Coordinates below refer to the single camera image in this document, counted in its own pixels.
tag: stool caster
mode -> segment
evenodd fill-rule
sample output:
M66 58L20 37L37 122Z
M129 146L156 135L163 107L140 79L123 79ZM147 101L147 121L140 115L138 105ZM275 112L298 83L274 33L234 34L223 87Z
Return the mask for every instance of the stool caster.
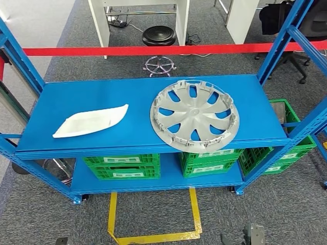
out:
M302 78L298 83L300 83L300 84L304 84L306 82L307 82L306 78Z

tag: yellow floor marking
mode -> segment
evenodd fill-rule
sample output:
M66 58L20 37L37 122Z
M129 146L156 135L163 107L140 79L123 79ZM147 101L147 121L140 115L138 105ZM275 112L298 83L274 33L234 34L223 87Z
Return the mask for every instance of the yellow floor marking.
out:
M108 232L114 234L115 220L116 220L116 207L117 206L117 193L112 192L110 195L110 215L108 218Z
M197 204L196 192L194 187L190 188L190 197L191 199L192 212L193 213L195 230L201 234L202 232L202 226L199 218L199 205Z
M123 237L116 238L114 236L116 209L117 206L117 193L113 192L110 197L110 213L108 218L108 233L112 236L119 245L129 245L129 244L149 244L165 241L182 241L199 239L199 234L202 232L201 220L199 218L199 205L197 204L196 193L195 188L190 188L190 198L191 201L192 212L194 219L195 231L181 232L181 233L170 233L162 235L151 235L151 236L135 236L135 237Z

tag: blue upright post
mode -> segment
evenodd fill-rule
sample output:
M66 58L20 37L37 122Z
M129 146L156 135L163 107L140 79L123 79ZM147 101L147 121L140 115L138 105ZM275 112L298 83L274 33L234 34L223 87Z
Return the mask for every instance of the blue upright post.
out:
M245 183L239 186L236 186L235 190L236 194L243 194L243 189L248 186L251 182L256 180L260 175L263 174L269 167L274 164L276 161L280 159L283 155L286 154L292 148L298 145L307 135L312 134L316 128L319 128L323 125L327 119L327 97L324 98L315 109L311 111L309 115L304 118L303 121L299 123L291 133L289 137L292 139L290 143L285 146L275 147L267 157L261 161L260 164L254 168L249 174L244 178Z
M32 62L23 51L12 33L0 18L0 46L8 56L30 88L40 96L45 82Z
M313 2L313 0L296 0L294 3L270 51L258 72L257 76L261 84L264 86L266 83L267 79L282 56L284 49L291 40L291 36L287 32L287 29L291 25L298 28Z
M43 87L45 86L43 79L1 18L0 46L4 49L5 53L9 58L9 60L13 63L13 65L14 65L18 72L32 89L33 92L37 96L39 96L42 92ZM14 154L16 150L15 148L16 146L12 145L10 141L8 141L4 137L0 137L0 154L39 178L46 184L51 185L51 187L73 200L76 204L81 203L81 195L71 194L69 187L63 184L61 181L52 176L51 173L43 169L34 161L20 160Z

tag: gray metal part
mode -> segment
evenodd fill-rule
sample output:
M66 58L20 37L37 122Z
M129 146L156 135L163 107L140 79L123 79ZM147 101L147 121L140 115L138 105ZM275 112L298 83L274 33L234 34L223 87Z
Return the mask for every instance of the gray metal part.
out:
M214 85L196 80L181 80L166 87L160 92L152 104L150 120L155 132L171 147L191 153L208 153L221 149L231 142L239 126L239 116L233 99L223 91L219 91ZM190 86L196 88L197 96L190 96ZM169 91L174 91L180 102L172 101ZM214 104L208 103L208 99L214 92L219 97ZM159 112L159 108L174 111L174 114L165 116ZM219 119L215 113L230 109L230 115ZM180 129L171 133L167 128L180 123ZM217 129L225 130L221 135L212 134L210 125ZM198 132L201 141L190 139L193 131Z
M248 227L248 237L251 241L251 245L265 245L266 238L263 226L257 224L251 224Z

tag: shelf caster wheel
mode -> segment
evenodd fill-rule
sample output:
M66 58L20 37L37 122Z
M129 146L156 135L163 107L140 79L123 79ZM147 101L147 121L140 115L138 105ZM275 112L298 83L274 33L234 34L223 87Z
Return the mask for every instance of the shelf caster wheel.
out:
M235 193L235 187L234 186L230 186L229 190L232 193Z
M88 194L82 195L82 201L85 202L85 201L88 200L89 197L90 196Z
M299 81L300 84L304 84L306 82L307 80L305 78L302 78L301 80Z

